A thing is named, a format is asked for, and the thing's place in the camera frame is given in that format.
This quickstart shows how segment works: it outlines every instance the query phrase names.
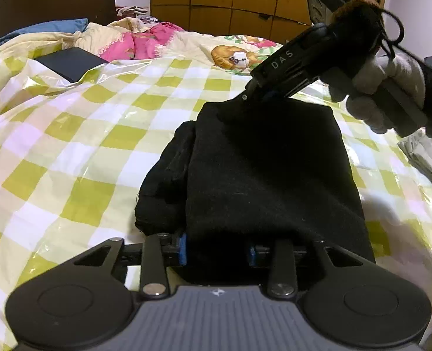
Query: bed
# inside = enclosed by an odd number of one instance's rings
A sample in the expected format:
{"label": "bed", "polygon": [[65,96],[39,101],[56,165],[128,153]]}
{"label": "bed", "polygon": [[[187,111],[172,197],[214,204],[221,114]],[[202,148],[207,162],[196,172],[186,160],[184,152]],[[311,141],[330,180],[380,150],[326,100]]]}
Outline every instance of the bed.
{"label": "bed", "polygon": [[[110,27],[121,35],[143,30],[130,19]],[[85,33],[24,34],[0,47],[0,351],[16,344],[4,318],[9,293],[103,240],[143,241],[134,227],[137,194],[175,129],[205,102],[236,96],[249,71],[280,47],[176,31],[156,45],[154,59],[114,60],[74,84],[35,61],[93,43],[80,41],[93,35]],[[234,67],[235,52],[246,54],[243,67]],[[373,133],[331,102],[326,85],[292,98],[332,108],[377,263],[432,302],[431,183],[408,163],[394,132]],[[139,268],[130,269],[127,287],[138,279]],[[432,320],[421,345],[432,350]]]}

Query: metal screw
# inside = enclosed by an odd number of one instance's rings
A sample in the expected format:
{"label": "metal screw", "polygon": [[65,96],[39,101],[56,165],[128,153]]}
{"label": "metal screw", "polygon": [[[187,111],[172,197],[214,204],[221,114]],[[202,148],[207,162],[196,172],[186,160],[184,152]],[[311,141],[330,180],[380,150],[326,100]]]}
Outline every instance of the metal screw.
{"label": "metal screw", "polygon": [[294,293],[294,288],[287,283],[276,283],[271,286],[271,293],[278,297],[285,297]]}
{"label": "metal screw", "polygon": [[165,286],[161,283],[148,283],[143,287],[143,292],[149,296],[158,296],[165,292]]}

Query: gloved hand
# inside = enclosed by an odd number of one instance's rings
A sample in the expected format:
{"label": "gloved hand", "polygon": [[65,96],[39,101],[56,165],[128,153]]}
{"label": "gloved hand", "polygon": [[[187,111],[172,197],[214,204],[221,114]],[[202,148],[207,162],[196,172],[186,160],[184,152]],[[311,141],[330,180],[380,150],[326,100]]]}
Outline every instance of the gloved hand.
{"label": "gloved hand", "polygon": [[[363,120],[379,134],[391,129],[392,124],[370,95],[374,94],[378,86],[387,78],[392,78],[420,109],[424,107],[425,80],[417,61],[404,53],[397,54],[393,60],[387,56],[371,57],[353,78],[353,86],[364,95],[349,96],[346,109],[353,117]],[[342,91],[332,83],[329,89],[334,102],[344,100],[351,93],[351,91]]]}

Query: blue pillow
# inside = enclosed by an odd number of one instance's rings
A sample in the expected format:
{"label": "blue pillow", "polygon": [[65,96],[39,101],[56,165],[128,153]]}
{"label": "blue pillow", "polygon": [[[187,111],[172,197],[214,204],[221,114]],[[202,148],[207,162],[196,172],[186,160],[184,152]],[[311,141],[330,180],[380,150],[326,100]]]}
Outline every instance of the blue pillow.
{"label": "blue pillow", "polygon": [[42,22],[41,24],[35,24],[22,29],[15,30],[9,34],[6,34],[0,38],[0,46],[10,39],[13,39],[21,34],[26,33],[38,33],[38,32],[62,32],[73,34],[76,31],[83,32],[86,30],[88,25],[87,18],[78,18],[77,20],[61,20],[61,21],[49,21]]}

